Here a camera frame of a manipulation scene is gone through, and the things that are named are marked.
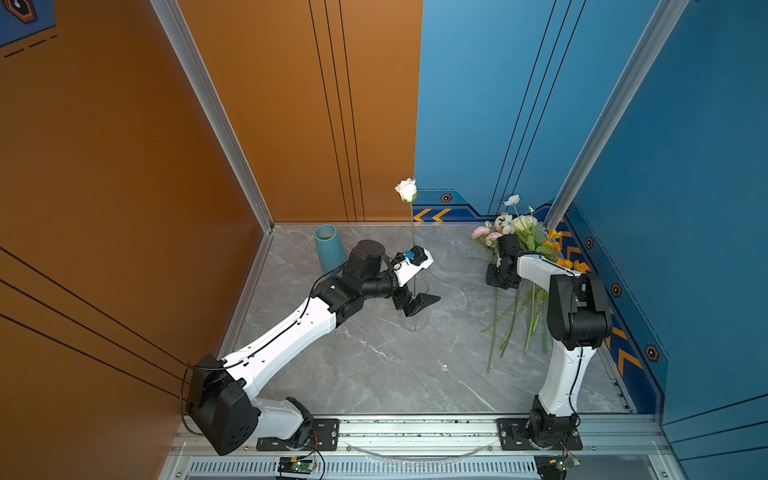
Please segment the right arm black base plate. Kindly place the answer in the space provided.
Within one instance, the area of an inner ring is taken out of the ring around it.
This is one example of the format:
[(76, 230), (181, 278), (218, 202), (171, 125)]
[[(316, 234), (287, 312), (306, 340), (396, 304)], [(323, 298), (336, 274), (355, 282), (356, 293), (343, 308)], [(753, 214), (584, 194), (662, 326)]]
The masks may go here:
[(528, 419), (499, 418), (497, 434), (503, 451), (581, 451), (584, 445), (577, 430), (541, 430), (530, 425)]

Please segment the white poppy fuzzy green stem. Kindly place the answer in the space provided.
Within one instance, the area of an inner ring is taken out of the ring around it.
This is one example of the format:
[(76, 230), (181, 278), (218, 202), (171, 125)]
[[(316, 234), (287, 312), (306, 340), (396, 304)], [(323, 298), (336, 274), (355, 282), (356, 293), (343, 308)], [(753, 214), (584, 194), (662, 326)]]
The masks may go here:
[[(521, 214), (518, 211), (517, 206), (519, 202), (520, 196), (517, 194), (511, 195), (504, 202), (504, 206), (507, 209), (513, 209), (514, 215), (511, 215), (508, 211), (505, 211), (499, 216), (499, 220), (501, 221), (501, 232), (504, 234), (516, 235), (517, 239), (520, 241), (521, 247), (525, 251), (537, 252), (536, 248), (538, 244), (543, 240), (544, 234), (546, 233), (545, 229), (535, 217), (534, 209), (532, 207), (528, 208), (527, 214)], [(504, 339), (499, 345), (501, 355), (504, 354), (511, 341), (511, 335), (514, 326), (524, 317), (527, 317), (528, 321), (524, 352), (528, 353), (530, 351), (532, 337), (536, 332), (541, 315), (543, 297), (544, 292), (535, 283), (532, 283), (528, 280), (521, 282), (512, 306), (512, 321)]]

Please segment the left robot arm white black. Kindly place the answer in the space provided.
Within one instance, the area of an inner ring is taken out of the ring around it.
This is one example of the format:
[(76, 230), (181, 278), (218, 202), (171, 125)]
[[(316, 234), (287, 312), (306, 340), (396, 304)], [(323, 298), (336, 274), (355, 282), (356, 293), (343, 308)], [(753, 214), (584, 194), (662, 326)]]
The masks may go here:
[(302, 448), (313, 438), (314, 417), (297, 399), (269, 400), (260, 392), (304, 349), (358, 313), (369, 299), (390, 299), (413, 317), (439, 296), (409, 289), (434, 262), (419, 245), (387, 255), (382, 244), (361, 240), (347, 261), (321, 275), (295, 311), (267, 333), (221, 359), (193, 367), (186, 413), (217, 454), (228, 455), (250, 438), (271, 438)]

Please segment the cream rose with leaves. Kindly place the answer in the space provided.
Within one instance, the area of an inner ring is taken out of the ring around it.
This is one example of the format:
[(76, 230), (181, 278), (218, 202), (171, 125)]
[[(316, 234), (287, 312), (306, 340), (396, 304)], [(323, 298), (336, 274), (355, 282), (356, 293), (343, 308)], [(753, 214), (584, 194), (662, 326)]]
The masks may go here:
[(485, 281), (494, 289), (494, 314), (487, 328), (491, 334), (489, 357), (502, 356), (511, 343), (514, 327), (524, 313), (528, 314), (527, 337), (524, 351), (530, 344), (542, 321), (548, 294), (543, 288), (528, 280), (514, 276), (516, 267), (511, 255), (517, 252), (533, 252), (547, 260), (555, 261), (560, 245), (560, 233), (549, 238), (537, 218), (529, 213), (513, 216), (502, 213), (495, 221), (487, 221), (477, 227), (471, 238), (485, 247), (489, 254)]

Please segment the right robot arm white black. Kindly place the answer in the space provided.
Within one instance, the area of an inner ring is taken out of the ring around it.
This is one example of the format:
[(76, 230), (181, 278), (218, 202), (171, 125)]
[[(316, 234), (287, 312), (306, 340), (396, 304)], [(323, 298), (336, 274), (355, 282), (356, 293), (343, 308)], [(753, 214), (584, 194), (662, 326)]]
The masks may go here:
[(489, 284), (503, 289), (529, 281), (547, 295), (547, 327), (555, 341), (544, 384), (525, 425), (508, 435), (539, 450), (582, 448), (578, 397), (592, 357), (610, 336), (612, 320), (602, 277), (581, 273), (526, 252), (515, 235), (497, 239), (498, 259), (488, 266)]

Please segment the single white rose stem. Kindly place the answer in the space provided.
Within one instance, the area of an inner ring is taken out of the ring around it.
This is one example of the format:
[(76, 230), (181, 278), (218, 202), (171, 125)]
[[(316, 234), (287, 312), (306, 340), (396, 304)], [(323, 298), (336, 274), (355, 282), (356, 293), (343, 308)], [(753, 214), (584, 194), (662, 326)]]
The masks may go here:
[(411, 244), (416, 245), (416, 229), (414, 220), (414, 207), (413, 204), (418, 198), (418, 189), (416, 181), (413, 178), (407, 178), (400, 181), (395, 190), (398, 193), (401, 201), (409, 207), (409, 220), (410, 220), (410, 232), (411, 232)]

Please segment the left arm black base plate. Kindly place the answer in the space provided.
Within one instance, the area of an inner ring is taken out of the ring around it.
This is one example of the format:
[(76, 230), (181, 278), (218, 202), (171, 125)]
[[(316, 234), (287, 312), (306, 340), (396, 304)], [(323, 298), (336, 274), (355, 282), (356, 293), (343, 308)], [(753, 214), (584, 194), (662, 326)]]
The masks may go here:
[(298, 451), (320, 452), (335, 451), (338, 445), (339, 420), (313, 419), (304, 421), (299, 429), (287, 440), (276, 437), (265, 437), (257, 440), (258, 451)]

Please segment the pink rose spray with leaves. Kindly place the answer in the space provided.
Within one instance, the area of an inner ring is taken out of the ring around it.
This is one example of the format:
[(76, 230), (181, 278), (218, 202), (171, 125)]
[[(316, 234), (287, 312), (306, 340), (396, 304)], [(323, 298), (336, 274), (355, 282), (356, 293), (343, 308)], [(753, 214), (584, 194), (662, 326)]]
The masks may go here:
[(489, 263), (486, 270), (486, 284), (490, 286), (493, 294), (493, 314), (491, 323), (487, 327), (487, 330), (491, 332), (489, 354), (486, 364), (487, 374), (492, 371), (497, 325), (499, 322), (499, 287), (496, 285), (497, 281), (493, 279), (493, 276), (499, 261), (498, 240), (501, 236), (502, 234), (490, 222), (486, 222), (484, 225), (475, 228), (470, 236), (473, 241), (482, 245), (489, 255)]

